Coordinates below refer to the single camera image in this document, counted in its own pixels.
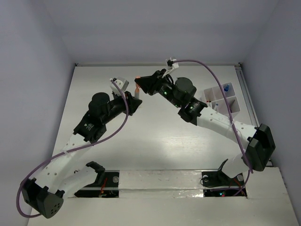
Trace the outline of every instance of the blue object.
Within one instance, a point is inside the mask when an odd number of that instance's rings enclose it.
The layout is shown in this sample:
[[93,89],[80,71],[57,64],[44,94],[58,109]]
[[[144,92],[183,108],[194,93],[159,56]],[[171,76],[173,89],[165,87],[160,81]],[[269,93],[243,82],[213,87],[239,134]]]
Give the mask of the blue object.
[[229,91],[229,87],[230,87],[230,85],[228,84],[228,85],[224,88],[224,91],[225,91],[225,92],[228,92],[228,91]]

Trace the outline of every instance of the white wall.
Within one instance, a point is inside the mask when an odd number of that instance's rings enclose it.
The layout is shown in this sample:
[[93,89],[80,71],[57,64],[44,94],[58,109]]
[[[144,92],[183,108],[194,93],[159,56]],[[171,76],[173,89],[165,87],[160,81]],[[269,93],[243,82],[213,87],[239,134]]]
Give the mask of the white wall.
[[260,122],[273,132],[280,167],[301,223],[301,1],[281,0],[243,63]]
[[75,62],[241,62],[278,0],[44,0]]
[[1,226],[27,223],[16,210],[17,189],[52,153],[73,69],[40,1],[0,1]]

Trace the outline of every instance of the screw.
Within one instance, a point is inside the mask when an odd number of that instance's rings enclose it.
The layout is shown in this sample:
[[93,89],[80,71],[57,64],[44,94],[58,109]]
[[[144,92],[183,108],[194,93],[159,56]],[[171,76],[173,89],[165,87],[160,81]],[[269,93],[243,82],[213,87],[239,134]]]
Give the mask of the screw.
[[243,175],[237,175],[237,180],[239,180],[239,181],[243,181],[244,180],[244,177],[243,177]]
[[204,176],[203,176],[203,181],[204,181],[204,182],[208,182],[208,181],[209,181],[208,175],[204,175]]
[[118,183],[118,182],[119,182],[119,177],[114,176],[114,177],[113,177],[113,182],[114,182],[114,183]]

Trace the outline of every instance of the robotic arm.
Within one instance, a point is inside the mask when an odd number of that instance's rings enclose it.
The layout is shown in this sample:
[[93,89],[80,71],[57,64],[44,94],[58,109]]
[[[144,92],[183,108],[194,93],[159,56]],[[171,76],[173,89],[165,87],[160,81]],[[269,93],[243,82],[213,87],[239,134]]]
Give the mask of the robotic arm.
[[53,217],[61,208],[65,198],[72,196],[86,185],[101,184],[105,169],[96,162],[89,162],[81,170],[66,177],[78,159],[91,148],[69,153],[67,150],[96,143],[106,132],[106,124],[121,113],[126,113],[126,105],[118,88],[124,92],[127,101],[128,114],[133,115],[142,100],[132,97],[125,91],[128,81],[122,78],[113,79],[111,88],[114,99],[110,101],[106,93],[96,93],[89,103],[88,111],[74,129],[62,156],[52,160],[35,178],[27,179],[22,188],[22,194],[27,204],[32,206],[46,218]]
[[[229,118],[197,100],[194,97],[197,89],[188,78],[177,78],[174,83],[168,73],[177,67],[172,67],[169,71],[156,71],[152,76],[135,79],[135,82],[145,93],[151,96],[159,93],[175,107],[180,108],[178,114],[184,121],[213,130],[237,142]],[[258,128],[238,121],[234,124],[253,170],[263,171],[276,148],[269,127],[261,124]],[[226,159],[217,171],[202,172],[203,186],[229,186],[232,178],[248,170],[242,154],[239,154],[233,159]]]

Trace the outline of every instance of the white container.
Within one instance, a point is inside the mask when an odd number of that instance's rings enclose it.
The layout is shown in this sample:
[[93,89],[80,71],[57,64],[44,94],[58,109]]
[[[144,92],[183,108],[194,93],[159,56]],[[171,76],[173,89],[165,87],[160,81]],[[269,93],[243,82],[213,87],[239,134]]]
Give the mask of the white container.
[[[235,91],[234,91],[232,83],[229,82],[229,83],[222,84],[222,87],[225,88],[227,85],[229,85],[229,90],[227,92],[225,92],[225,95],[226,95],[227,101],[230,105],[232,117],[234,118],[240,112],[240,107],[239,107],[237,98],[235,96]],[[227,106],[226,106],[225,100],[222,96],[222,92],[221,92],[219,86],[215,86],[215,87],[203,90],[201,101],[205,102],[207,104],[208,104],[207,101],[211,101],[213,109],[215,109],[217,112],[219,112],[223,115],[229,116]]]

